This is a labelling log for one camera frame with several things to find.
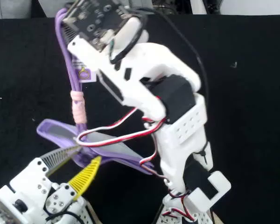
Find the black fabric background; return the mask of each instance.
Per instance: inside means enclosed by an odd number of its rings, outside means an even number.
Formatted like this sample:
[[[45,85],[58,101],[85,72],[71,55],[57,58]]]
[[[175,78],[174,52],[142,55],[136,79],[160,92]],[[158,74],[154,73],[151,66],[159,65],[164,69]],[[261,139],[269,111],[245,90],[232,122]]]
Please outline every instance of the black fabric background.
[[[172,19],[208,72],[207,135],[215,169],[232,183],[215,212],[227,224],[280,223],[280,16]],[[151,16],[147,29],[150,41],[200,72],[193,53],[160,18]],[[73,123],[69,90],[53,20],[0,20],[0,187],[56,148],[35,129],[45,118]],[[89,127],[110,124],[128,110],[99,83],[84,85],[84,92]],[[109,133],[142,129],[139,117]],[[149,138],[127,145],[143,156],[152,152]],[[52,179],[68,181],[78,170],[70,162]],[[112,162],[100,168],[85,197],[104,224],[149,224],[165,193],[161,180]]]

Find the red and white wire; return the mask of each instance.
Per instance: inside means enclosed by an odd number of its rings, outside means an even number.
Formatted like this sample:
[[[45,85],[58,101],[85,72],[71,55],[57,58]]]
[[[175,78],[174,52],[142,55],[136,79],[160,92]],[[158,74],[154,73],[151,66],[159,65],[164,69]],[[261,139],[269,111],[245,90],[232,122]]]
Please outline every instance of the red and white wire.
[[[154,134],[151,134],[151,137],[152,137],[153,140],[154,140],[154,153],[153,153],[151,156],[146,157],[146,158],[143,158],[142,160],[140,160],[139,164],[140,164],[145,170],[147,170],[148,172],[150,172],[151,174],[154,174],[154,175],[156,175],[157,177],[159,177],[159,178],[161,178],[161,179],[166,179],[165,176],[158,174],[155,170],[153,170],[153,169],[151,169],[151,168],[149,168],[149,167],[147,167],[147,166],[144,165],[145,163],[150,162],[151,160],[153,160],[153,159],[156,157],[157,153],[158,153],[158,143],[157,143],[156,137],[155,137]]]
[[[93,128],[93,129],[81,132],[77,136],[77,139],[76,139],[77,144],[81,145],[81,146],[86,146],[86,147],[100,147],[100,146],[106,146],[106,145],[111,145],[111,144],[123,142],[123,141],[129,140],[129,139],[138,138],[138,137],[142,137],[142,136],[154,133],[155,131],[157,131],[162,126],[162,124],[165,121],[165,118],[163,118],[162,120],[156,122],[155,124],[152,124],[148,129],[146,129],[144,131],[139,131],[139,132],[135,132],[135,133],[132,133],[132,134],[126,134],[126,135],[123,135],[123,136],[120,136],[120,137],[117,137],[117,138],[113,138],[113,139],[108,139],[108,140],[98,141],[98,142],[85,142],[85,141],[81,141],[81,139],[84,136],[86,136],[86,135],[88,135],[88,134],[90,134],[92,132],[101,131],[101,130],[110,130],[110,129],[113,129],[115,127],[118,127],[127,118],[129,118],[136,110],[137,110],[137,108],[132,109],[122,119],[118,120],[117,122],[115,122],[112,125],[97,127],[97,128]]]

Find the circuit board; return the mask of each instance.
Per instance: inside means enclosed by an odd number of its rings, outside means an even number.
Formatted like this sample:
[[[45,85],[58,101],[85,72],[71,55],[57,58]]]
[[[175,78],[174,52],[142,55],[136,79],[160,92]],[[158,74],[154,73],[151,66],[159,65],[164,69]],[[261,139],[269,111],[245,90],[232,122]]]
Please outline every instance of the circuit board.
[[[105,45],[100,38],[108,30],[117,34],[129,18],[130,14],[117,0],[77,0],[63,22],[101,51]]]

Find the black wire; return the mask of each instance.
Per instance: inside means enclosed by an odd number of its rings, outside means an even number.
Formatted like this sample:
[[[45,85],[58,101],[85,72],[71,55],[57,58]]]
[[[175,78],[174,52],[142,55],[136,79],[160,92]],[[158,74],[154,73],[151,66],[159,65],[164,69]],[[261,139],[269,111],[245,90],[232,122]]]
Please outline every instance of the black wire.
[[[201,59],[198,51],[196,50],[196,48],[190,43],[190,41],[185,37],[185,35],[182,34],[182,32],[176,27],[176,25],[163,13],[160,13],[153,8],[146,8],[146,7],[135,7],[134,9],[155,13],[155,14],[158,14],[159,16],[161,16],[171,26],[171,28],[176,32],[176,34],[187,44],[187,46],[191,49],[191,51],[195,54],[196,60],[198,62],[200,70],[201,70],[201,77],[202,77],[202,80],[204,83],[205,104],[206,104],[206,108],[207,108],[208,103],[209,103],[209,84],[208,84],[208,80],[207,80],[206,69],[204,67],[202,59]]]
[[[213,224],[216,224],[216,223],[215,223],[215,218],[214,218],[213,209],[210,209],[210,218],[211,218],[211,221],[213,222]]]
[[[139,29],[137,30],[136,34],[134,35],[134,37],[132,38],[131,42],[126,46],[126,48],[124,48],[120,53],[118,53],[113,59],[111,59],[113,48],[110,48],[109,58],[110,58],[111,64],[116,64],[130,52],[130,50],[137,44],[138,40],[140,39],[140,37],[142,35],[142,32],[143,32],[145,26],[146,26],[146,23],[147,23],[146,14],[141,13],[139,11],[136,12],[132,9],[129,9],[129,11],[131,11],[132,13],[135,13],[133,16],[138,17],[140,19],[141,25],[140,25]]]
[[[71,215],[71,216],[75,217],[79,221],[80,224],[85,224],[84,221],[78,215],[76,215],[75,213],[73,213],[71,211],[61,211],[61,212],[55,213],[53,215],[50,215],[49,217],[46,218],[46,221],[49,221],[53,218],[56,218],[56,217],[62,216],[62,215]]]
[[[168,191],[168,194],[169,194],[172,198],[181,198],[181,197],[184,197],[184,196],[188,195],[189,193],[190,193],[189,190],[187,190],[184,194],[179,193],[179,194],[177,194],[177,195],[173,195],[173,194],[170,192],[170,190]]]
[[[3,19],[3,15],[2,15],[2,6],[1,6],[1,0],[0,0],[0,15],[1,15],[1,18]]]
[[[157,8],[157,9],[169,9],[171,10],[175,15],[178,15],[178,12],[172,8],[172,7],[169,7],[169,6],[154,6],[154,8]]]

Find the mounting hole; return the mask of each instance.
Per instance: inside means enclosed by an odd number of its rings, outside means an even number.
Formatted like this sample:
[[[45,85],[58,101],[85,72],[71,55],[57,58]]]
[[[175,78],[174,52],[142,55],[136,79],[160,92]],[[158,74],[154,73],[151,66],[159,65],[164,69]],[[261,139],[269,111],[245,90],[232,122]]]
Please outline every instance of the mounting hole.
[[[111,10],[111,5],[104,6],[104,11],[109,12]]]
[[[95,29],[95,25],[94,24],[91,24],[87,27],[87,31],[88,32],[92,32],[93,30]]]

